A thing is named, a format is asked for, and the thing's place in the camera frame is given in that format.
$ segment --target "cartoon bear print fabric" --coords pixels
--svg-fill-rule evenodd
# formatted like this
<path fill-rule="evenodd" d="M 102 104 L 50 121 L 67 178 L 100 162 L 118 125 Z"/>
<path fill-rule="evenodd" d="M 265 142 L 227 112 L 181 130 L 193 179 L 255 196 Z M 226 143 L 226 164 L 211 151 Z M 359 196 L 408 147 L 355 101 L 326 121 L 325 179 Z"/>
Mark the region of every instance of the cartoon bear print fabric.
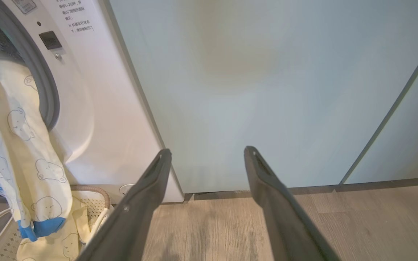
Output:
<path fill-rule="evenodd" d="M 30 70 L 0 51 L 0 185 L 22 238 L 31 241 L 58 231 L 72 205 L 36 90 Z"/>
<path fill-rule="evenodd" d="M 17 250 L 17 260 L 23 261 L 25 258 L 33 258 L 42 261 L 74 261 L 80 253 L 81 236 L 78 228 L 86 228 L 86 238 L 90 237 L 87 213 L 80 208 L 80 203 L 75 203 L 65 224 L 58 232 L 39 238 L 35 242 L 28 238 L 22 239 Z"/>
<path fill-rule="evenodd" d="M 40 180 L 50 179 L 57 180 L 61 183 L 65 183 L 64 170 L 61 166 L 51 162 L 47 162 L 45 159 L 38 159 L 35 163 L 38 170 L 37 176 Z"/>
<path fill-rule="evenodd" d="M 35 80 L 33 79 L 33 76 L 29 75 L 29 76 L 25 77 L 24 84 L 26 86 L 30 86 L 35 91 L 38 91 L 38 89 L 36 88 Z"/>
<path fill-rule="evenodd" d="M 35 221 L 56 218 L 62 214 L 61 204 L 51 196 L 45 196 L 32 204 Z"/>
<path fill-rule="evenodd" d="M 62 253 L 69 261 L 74 261 L 78 256 L 78 234 L 71 233 L 62 240 Z"/>
<path fill-rule="evenodd" d="M 13 109 L 7 115 L 7 122 L 9 124 L 10 131 L 19 136 L 25 141 L 29 141 L 31 138 L 35 138 L 33 130 L 28 125 L 25 119 L 25 111 L 22 108 Z"/>

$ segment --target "laminate flooring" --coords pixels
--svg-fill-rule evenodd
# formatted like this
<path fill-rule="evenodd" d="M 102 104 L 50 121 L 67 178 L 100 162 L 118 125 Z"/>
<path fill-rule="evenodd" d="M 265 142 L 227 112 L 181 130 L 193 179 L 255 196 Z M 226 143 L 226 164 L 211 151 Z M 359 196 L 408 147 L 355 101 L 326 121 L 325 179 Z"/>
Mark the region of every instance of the laminate flooring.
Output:
<path fill-rule="evenodd" d="M 326 193 L 304 188 L 296 193 L 342 260 L 418 260 L 418 186 Z M 234 197 L 196 194 L 183 204 L 161 205 L 153 215 L 143 260 L 273 257 L 262 209 L 244 192 Z"/>

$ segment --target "plastic basket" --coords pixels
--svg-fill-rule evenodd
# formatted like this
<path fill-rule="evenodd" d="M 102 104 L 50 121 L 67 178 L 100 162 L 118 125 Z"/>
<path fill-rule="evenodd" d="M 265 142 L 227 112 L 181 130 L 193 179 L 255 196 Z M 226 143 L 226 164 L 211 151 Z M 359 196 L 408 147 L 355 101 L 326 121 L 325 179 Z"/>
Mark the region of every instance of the plastic basket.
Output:
<path fill-rule="evenodd" d="M 71 190 L 73 197 L 88 206 L 88 221 L 96 219 L 91 227 L 90 237 L 93 237 L 106 220 L 110 210 L 113 210 L 109 195 L 104 190 L 91 186 L 71 186 Z M 7 215 L 11 215 L 10 210 L 3 210 L 0 212 L 0 219 Z M 13 218 L 9 218 L 0 232 L 0 261 L 16 260 L 21 240 L 17 223 Z"/>

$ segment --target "cabinet door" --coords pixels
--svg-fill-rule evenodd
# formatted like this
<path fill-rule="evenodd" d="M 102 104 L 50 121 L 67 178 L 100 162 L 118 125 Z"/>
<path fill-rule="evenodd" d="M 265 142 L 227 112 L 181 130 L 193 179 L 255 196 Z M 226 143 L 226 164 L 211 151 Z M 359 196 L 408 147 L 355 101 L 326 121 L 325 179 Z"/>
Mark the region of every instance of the cabinet door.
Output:
<path fill-rule="evenodd" d="M 418 64 L 416 0 L 111 0 L 184 193 L 338 184 Z"/>
<path fill-rule="evenodd" d="M 418 76 L 346 184 L 418 178 Z"/>

